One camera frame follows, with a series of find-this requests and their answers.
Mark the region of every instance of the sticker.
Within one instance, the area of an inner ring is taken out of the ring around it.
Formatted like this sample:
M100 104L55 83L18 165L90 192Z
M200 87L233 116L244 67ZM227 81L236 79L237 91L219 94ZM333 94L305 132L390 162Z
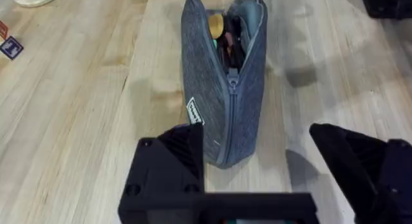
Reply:
M189 114L191 124L201 122L202 125L205 125L205 121L201 117L199 108L196 105L196 102L194 101L193 97L187 103L186 109L187 109L187 114Z
M7 39L7 32L7 25L0 21L0 37L3 38L3 40Z
M14 37L10 36L2 43L0 50L9 59L14 60L23 51L23 46Z

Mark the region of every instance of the zipper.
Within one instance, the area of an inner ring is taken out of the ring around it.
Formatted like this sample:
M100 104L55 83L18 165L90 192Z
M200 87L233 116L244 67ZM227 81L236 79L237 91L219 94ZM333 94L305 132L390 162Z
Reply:
M225 154L222 163L226 163L229 157L229 149L233 142L233 130L234 130L234 123L236 121L236 104L238 99L238 91L237 86L239 84L239 71L236 68L229 68L229 73L227 74L227 82L229 83L229 95L230 95L230 102L229 102L229 128L228 128L228 135L227 135L227 142L225 148Z

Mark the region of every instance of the black object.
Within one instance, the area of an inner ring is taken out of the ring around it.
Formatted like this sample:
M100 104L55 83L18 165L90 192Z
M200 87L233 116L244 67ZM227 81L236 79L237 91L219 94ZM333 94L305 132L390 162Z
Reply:
M363 0L372 18L404 19L412 17L412 0Z
M310 194L205 194L203 126L178 126L143 138L118 207L123 224L218 224L226 219L280 219L317 224Z
M310 134L358 224L412 223L412 146L383 142L330 124Z

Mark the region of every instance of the pencil case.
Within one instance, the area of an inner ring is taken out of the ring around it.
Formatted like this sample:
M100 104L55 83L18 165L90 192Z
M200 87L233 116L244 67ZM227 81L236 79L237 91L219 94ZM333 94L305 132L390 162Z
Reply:
M267 8L263 0L234 0L227 15L241 18L240 68L224 69L213 43L208 11L186 0L182 13L182 67L187 113L204 128L203 156L228 168L255 151L265 83Z

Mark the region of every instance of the light wood grain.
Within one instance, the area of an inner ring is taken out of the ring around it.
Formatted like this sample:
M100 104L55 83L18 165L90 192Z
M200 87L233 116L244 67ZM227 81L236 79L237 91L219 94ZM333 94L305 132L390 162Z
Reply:
M25 50L0 57L0 223L119 223L138 139L186 122L185 0L10 1L0 19ZM372 20L361 0L265 2L256 153L225 171L208 165L206 188L310 191L321 223L353 223L308 127L412 142L412 23Z

